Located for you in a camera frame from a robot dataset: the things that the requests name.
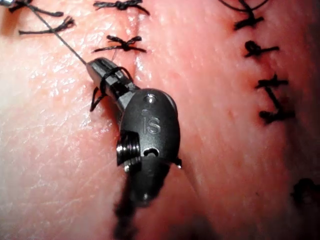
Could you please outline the right arm needle driver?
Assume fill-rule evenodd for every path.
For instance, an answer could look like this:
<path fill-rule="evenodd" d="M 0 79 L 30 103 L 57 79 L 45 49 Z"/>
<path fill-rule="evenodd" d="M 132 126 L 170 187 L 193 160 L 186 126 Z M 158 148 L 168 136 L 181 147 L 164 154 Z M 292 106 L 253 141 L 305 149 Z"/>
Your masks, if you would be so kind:
<path fill-rule="evenodd" d="M 124 109 L 116 145 L 117 165 L 125 171 L 154 155 L 178 167 L 181 132 L 173 98 L 158 89 L 137 90 Z"/>

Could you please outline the right arm needle driver jaw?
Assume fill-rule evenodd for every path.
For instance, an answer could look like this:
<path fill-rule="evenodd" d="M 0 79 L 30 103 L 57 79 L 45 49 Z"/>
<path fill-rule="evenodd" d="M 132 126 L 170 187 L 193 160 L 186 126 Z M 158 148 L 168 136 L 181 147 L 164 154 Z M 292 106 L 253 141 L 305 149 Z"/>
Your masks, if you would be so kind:
<path fill-rule="evenodd" d="M 94 63 L 97 64 L 98 80 L 105 83 L 104 88 L 100 84 L 96 86 L 96 92 L 134 92 L 140 89 L 125 67 L 117 66 L 105 57 L 96 58 Z"/>
<path fill-rule="evenodd" d="M 94 100 L 102 100 L 106 96 L 114 101 L 130 100 L 130 73 L 126 68 L 107 64 L 106 61 L 91 61 L 87 64 L 87 71 L 100 91 L 100 96 Z"/>

